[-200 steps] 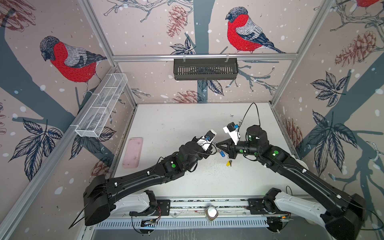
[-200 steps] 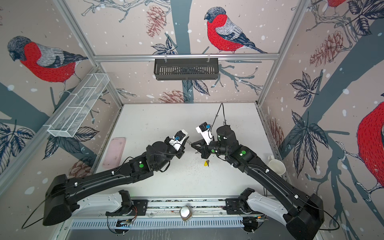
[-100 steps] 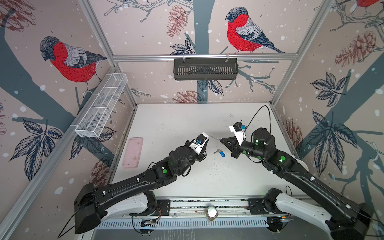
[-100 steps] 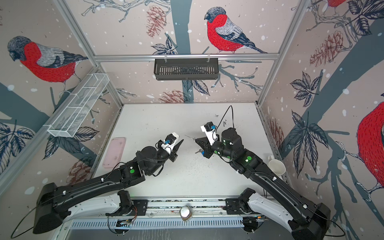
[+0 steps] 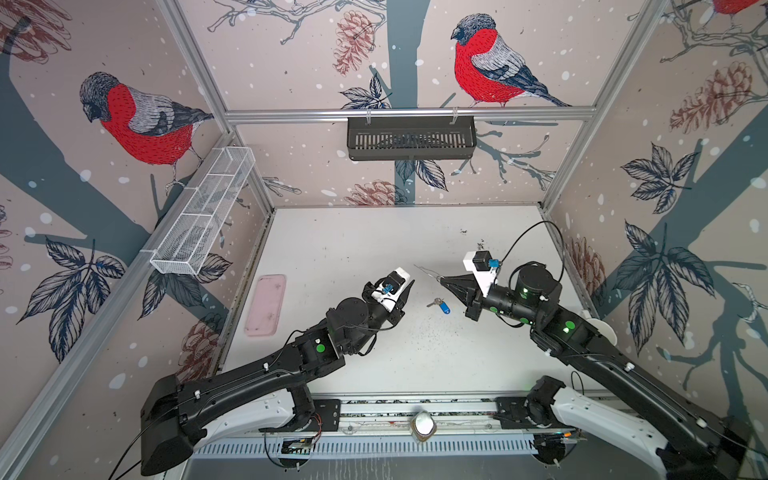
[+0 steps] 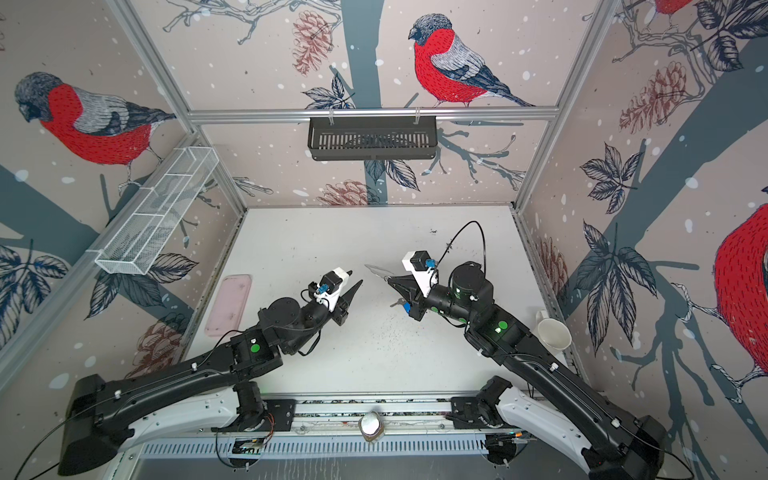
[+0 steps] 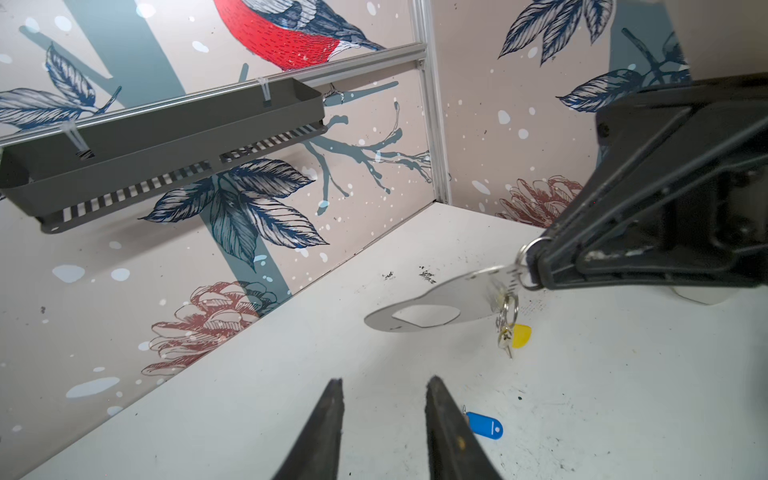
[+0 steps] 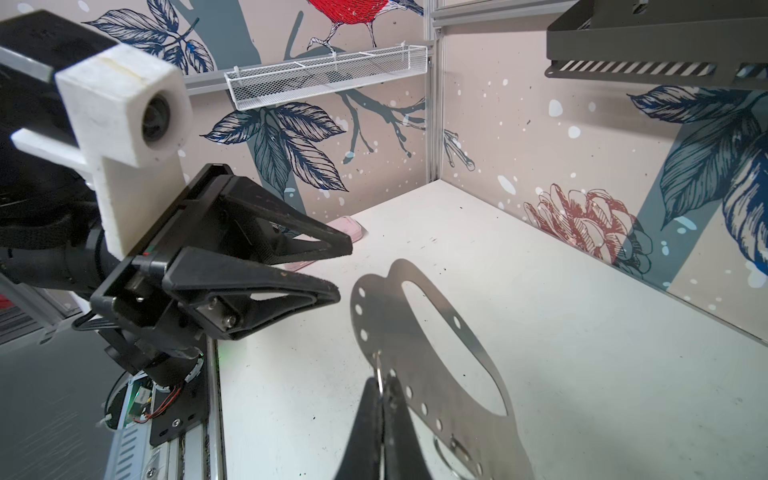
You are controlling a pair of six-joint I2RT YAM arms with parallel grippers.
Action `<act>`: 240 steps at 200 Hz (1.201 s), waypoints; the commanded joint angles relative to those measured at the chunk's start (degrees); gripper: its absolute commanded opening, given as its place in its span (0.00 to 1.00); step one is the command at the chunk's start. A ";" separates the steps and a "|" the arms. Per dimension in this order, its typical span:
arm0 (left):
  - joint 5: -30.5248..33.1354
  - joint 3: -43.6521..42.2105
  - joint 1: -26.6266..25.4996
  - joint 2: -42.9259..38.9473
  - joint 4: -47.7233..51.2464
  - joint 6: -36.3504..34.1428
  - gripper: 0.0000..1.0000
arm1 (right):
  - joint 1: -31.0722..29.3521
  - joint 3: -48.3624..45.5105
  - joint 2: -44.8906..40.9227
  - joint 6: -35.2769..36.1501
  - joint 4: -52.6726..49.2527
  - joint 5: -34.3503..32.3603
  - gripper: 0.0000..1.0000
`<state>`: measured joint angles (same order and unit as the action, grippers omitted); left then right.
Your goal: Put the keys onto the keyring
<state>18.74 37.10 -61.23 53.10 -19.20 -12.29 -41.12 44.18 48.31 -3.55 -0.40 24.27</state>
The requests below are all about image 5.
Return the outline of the silver metal keyring carabiner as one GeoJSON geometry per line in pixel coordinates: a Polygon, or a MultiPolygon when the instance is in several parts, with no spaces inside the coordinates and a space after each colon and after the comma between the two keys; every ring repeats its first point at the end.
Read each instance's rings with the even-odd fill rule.
{"type": "Polygon", "coordinates": [[[433,278],[436,281],[440,281],[443,278],[443,276],[441,274],[439,274],[438,272],[436,272],[436,271],[434,271],[432,269],[429,269],[429,268],[426,268],[426,267],[423,267],[423,266],[419,266],[419,265],[416,265],[416,268],[419,269],[424,274],[428,275],[430,278],[433,278]]]}

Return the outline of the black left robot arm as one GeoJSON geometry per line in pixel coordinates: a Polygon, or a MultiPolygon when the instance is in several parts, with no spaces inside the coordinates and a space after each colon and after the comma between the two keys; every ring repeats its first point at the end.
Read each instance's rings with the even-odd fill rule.
{"type": "Polygon", "coordinates": [[[306,426],[315,413],[309,383],[342,368],[349,356],[368,354],[378,333],[403,318],[413,285],[404,270],[396,269],[367,283],[360,296],[329,309],[317,324],[293,331],[262,359],[213,377],[157,380],[140,411],[141,474],[150,477],[182,464],[196,447],[215,438],[215,427],[234,431],[233,411],[274,393],[284,393],[288,406],[268,409],[243,428],[281,432],[306,426]]]}

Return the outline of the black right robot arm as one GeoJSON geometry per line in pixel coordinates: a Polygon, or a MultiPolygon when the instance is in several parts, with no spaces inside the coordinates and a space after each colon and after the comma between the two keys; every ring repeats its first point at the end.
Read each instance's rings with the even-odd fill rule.
{"type": "Polygon", "coordinates": [[[560,306],[562,286],[544,265],[520,267],[512,288],[495,279],[495,269],[488,268],[438,281],[465,305],[466,317],[476,320],[488,311],[528,326],[548,357],[592,378],[631,410],[624,413],[543,376],[514,409],[514,420],[586,431],[665,479],[738,477],[750,440],[747,424],[695,405],[631,362],[588,320],[560,306]]]}

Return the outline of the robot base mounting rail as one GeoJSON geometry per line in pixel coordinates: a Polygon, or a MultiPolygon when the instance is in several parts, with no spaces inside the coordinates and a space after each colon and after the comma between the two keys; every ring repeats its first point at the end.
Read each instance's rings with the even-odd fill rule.
{"type": "Polygon", "coordinates": [[[313,460],[531,455],[547,464],[568,456],[580,435],[555,420],[535,424],[522,395],[318,399],[298,431],[227,433],[196,460],[265,459],[285,469],[313,460]]]}

